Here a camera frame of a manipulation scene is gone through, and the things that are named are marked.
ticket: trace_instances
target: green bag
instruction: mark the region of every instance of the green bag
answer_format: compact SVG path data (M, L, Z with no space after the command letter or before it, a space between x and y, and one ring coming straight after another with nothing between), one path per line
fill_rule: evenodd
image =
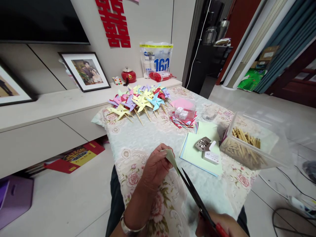
M238 88L249 92L253 91L266 73L267 70L249 69L242 81L239 83Z

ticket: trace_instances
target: tv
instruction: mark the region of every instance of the tv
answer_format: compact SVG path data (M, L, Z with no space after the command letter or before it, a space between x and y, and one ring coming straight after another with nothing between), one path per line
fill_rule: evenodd
M70 0L1 0L0 43L90 44Z

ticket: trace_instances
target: red box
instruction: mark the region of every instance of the red box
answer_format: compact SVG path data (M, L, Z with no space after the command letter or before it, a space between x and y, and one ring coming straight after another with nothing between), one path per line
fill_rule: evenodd
M93 140L75 148L75 150L61 159L55 160L52 163L46 162L44 167L46 169L56 170L63 173L72 173L104 150L103 146Z

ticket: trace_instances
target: drawer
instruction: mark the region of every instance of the drawer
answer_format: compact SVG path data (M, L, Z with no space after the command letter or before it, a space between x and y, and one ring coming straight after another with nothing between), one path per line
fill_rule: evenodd
M100 109L107 106L109 105L103 105L70 115L62 116L59 117L59 119L66 123L77 133L79 133L81 136L83 136L87 141L92 141L93 139L106 135L104 127L92 123L91 120L97 114L97 112L99 112Z
M57 118L0 133L0 178L86 142Z

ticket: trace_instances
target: blue curtain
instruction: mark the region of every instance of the blue curtain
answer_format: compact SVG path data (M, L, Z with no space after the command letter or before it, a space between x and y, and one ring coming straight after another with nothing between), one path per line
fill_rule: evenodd
M264 93L315 36L316 1L296 0L265 46L280 48L254 91Z

